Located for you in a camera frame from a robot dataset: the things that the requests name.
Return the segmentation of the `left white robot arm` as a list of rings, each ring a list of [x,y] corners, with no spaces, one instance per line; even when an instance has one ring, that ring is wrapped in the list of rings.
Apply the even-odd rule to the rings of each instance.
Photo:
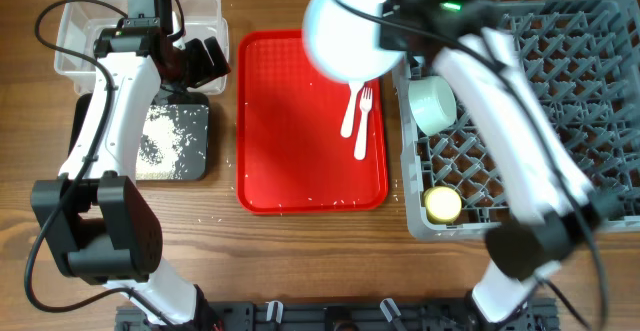
[[[215,37],[186,40],[179,0],[128,0],[86,61],[95,86],[58,176],[39,180],[30,203],[60,273],[122,294],[149,322],[169,330],[220,330],[203,291],[162,256],[162,230],[135,184],[150,105],[161,91],[184,95],[226,76]]]

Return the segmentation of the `yellow plastic cup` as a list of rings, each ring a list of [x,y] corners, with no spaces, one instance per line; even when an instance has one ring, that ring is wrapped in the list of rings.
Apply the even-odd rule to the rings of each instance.
[[[435,224],[449,224],[460,215],[462,200],[452,188],[436,186],[424,193],[424,206],[427,218]]]

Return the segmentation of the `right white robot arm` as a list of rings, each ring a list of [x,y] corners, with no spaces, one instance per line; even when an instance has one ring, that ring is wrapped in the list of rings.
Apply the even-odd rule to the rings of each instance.
[[[484,236],[489,266],[471,291],[482,324],[519,316],[579,246],[619,215],[569,156],[533,92],[492,0],[385,0],[380,44],[421,53],[463,103],[500,174],[512,217]]]

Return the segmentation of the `light blue plate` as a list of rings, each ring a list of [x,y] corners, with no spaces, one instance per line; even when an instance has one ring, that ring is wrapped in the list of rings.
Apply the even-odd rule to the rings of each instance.
[[[311,0],[303,18],[302,38],[307,57],[325,77],[339,82],[370,81],[391,70],[400,51],[379,46],[380,26],[341,5],[372,16],[382,15],[386,0]]]

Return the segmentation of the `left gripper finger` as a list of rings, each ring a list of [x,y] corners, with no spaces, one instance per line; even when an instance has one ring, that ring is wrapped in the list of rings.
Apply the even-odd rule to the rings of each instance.
[[[204,45],[211,59],[212,75],[226,76],[227,74],[229,74],[231,72],[231,68],[217,38],[215,36],[212,36],[205,39]]]
[[[174,83],[177,91],[219,91],[220,81],[211,77],[186,75]]]

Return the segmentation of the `food scraps and rice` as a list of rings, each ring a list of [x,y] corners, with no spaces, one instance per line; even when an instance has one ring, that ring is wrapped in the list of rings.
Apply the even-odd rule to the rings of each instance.
[[[191,181],[207,168],[209,107],[152,105],[136,161],[138,181]]]

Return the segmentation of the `white plastic spoon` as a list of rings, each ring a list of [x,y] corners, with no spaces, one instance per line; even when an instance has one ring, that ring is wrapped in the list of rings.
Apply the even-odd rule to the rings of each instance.
[[[357,97],[364,87],[364,83],[362,81],[351,81],[348,85],[350,96],[340,129],[340,135],[343,138],[349,138],[352,135]]]

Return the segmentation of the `mint green bowl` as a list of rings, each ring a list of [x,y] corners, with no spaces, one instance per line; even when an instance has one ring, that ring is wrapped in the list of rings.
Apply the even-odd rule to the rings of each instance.
[[[443,77],[410,81],[408,100],[417,127],[427,136],[445,130],[457,120],[454,93]]]

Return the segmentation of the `pink plastic fork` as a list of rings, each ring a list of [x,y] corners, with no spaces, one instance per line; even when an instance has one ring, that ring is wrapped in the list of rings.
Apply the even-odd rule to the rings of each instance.
[[[362,161],[366,156],[366,143],[367,143],[367,129],[368,129],[368,115],[371,111],[373,104],[373,90],[370,87],[365,87],[361,94],[360,99],[360,111],[361,118],[359,122],[358,133],[356,136],[354,157],[356,160]]]

